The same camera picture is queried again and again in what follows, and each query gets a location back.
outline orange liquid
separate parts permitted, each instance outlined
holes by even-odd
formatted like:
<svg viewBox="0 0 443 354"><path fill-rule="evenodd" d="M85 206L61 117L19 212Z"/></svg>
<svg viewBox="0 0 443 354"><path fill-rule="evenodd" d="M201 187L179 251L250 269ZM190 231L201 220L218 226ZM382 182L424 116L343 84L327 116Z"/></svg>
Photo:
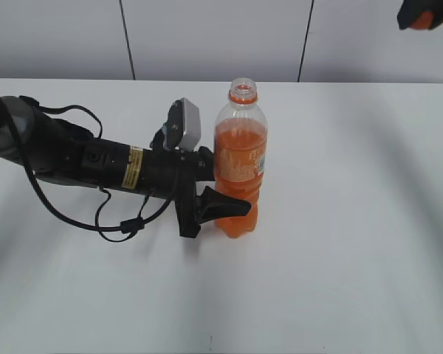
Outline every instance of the orange liquid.
<svg viewBox="0 0 443 354"><path fill-rule="evenodd" d="M227 148L231 151L251 151L262 148L266 144L267 129L259 122L248 118L228 119L215 128L216 149ZM215 189L237 199L251 203L251 210L246 216L223 218L215 221L229 237L236 238L245 232L251 232L258 221L259 188L263 173L255 174L249 181L232 182L220 176L220 168L215 168Z"/></svg>

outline white wall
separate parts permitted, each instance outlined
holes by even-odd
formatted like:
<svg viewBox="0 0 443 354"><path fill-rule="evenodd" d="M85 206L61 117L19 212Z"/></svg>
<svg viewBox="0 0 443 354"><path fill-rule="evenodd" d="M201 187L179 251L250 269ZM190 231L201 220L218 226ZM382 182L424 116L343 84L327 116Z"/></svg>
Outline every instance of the white wall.
<svg viewBox="0 0 443 354"><path fill-rule="evenodd" d="M115 0L0 0L0 77L130 79Z"/></svg>
<svg viewBox="0 0 443 354"><path fill-rule="evenodd" d="M312 0L122 0L138 80L296 81ZM315 0L302 81L443 83L443 26ZM131 79L119 0L1 0L0 77Z"/></svg>
<svg viewBox="0 0 443 354"><path fill-rule="evenodd" d="M297 81L310 0L124 0L138 80Z"/></svg>
<svg viewBox="0 0 443 354"><path fill-rule="evenodd" d="M402 0L315 0L302 81L443 83L443 25L399 31Z"/></svg>

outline bottle label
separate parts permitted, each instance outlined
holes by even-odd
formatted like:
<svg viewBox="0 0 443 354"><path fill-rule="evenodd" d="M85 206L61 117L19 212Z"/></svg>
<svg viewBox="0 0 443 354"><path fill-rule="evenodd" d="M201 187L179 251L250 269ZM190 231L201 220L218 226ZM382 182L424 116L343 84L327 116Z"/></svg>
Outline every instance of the bottle label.
<svg viewBox="0 0 443 354"><path fill-rule="evenodd" d="M216 174L229 182L248 182L264 173L266 142L253 150L231 150L217 145Z"/></svg>

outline screw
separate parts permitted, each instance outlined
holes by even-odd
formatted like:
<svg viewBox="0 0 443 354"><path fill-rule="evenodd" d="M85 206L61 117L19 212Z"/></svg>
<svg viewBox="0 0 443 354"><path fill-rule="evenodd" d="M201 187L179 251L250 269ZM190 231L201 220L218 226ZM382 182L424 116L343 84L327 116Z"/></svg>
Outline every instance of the screw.
<svg viewBox="0 0 443 354"><path fill-rule="evenodd" d="M100 155L98 153L90 152L87 154L87 158L92 162L97 162L100 158Z"/></svg>

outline orange soda bottle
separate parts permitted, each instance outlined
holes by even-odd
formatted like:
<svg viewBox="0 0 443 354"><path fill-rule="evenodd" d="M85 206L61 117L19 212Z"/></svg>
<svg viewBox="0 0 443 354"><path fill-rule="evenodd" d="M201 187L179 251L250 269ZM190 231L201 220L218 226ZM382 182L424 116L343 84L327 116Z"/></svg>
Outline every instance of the orange soda bottle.
<svg viewBox="0 0 443 354"><path fill-rule="evenodd" d="M215 124L215 189L249 201L251 210L246 216L217 219L216 225L229 237L236 238L253 231L258 220L267 121L256 105L258 92L253 80L235 79L228 101Z"/></svg>

